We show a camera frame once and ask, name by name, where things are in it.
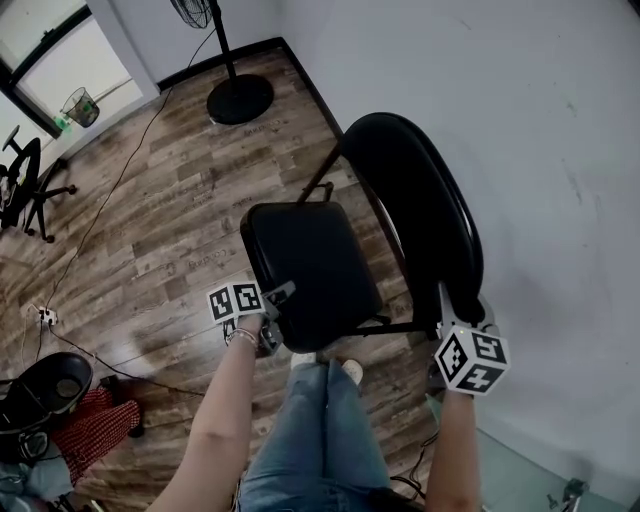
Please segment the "fan base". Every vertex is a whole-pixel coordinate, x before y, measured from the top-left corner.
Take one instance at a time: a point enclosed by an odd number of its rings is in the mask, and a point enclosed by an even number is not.
[[[225,80],[209,94],[207,110],[216,124],[244,124],[260,116],[273,103],[271,83],[257,75],[239,75],[235,87]]]

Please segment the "bracelet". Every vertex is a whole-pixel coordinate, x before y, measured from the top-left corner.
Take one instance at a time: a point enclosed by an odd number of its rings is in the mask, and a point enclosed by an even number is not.
[[[233,340],[233,338],[235,338],[236,336],[244,336],[249,341],[251,341],[253,348],[255,350],[258,350],[260,343],[258,343],[256,337],[253,335],[253,333],[247,331],[246,329],[243,329],[242,327],[237,327],[231,334],[229,334],[229,336],[227,336],[227,339],[225,340],[227,342],[227,345],[229,345],[229,343],[231,343],[231,340]]]

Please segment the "black folding chair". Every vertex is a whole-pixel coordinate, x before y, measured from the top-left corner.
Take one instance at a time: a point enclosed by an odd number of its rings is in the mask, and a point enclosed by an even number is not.
[[[323,177],[344,156],[365,190],[384,206],[397,236],[396,255],[413,299],[413,321],[390,324],[371,272]],[[306,202],[317,187],[324,202]],[[244,216],[241,234],[263,291],[293,281],[279,308],[279,327],[293,352],[321,350],[347,335],[424,331],[436,338],[442,319],[439,286],[458,318],[484,318],[478,299],[482,247],[467,205],[444,160],[413,123],[377,113],[356,121],[311,179],[297,203],[264,203]],[[359,327],[378,318],[383,325]]]

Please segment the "red fabric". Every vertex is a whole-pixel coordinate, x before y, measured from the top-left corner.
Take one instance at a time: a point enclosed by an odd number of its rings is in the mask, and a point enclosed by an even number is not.
[[[60,449],[73,485],[94,462],[109,453],[140,423],[140,407],[133,400],[113,407],[106,389],[89,391],[63,427],[51,439]]]

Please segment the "hand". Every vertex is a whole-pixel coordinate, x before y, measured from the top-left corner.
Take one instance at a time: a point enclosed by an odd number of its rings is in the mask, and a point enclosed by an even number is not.
[[[240,320],[238,321],[238,327],[249,331],[256,337],[256,339],[258,339],[263,323],[263,315],[247,315],[240,318]]]

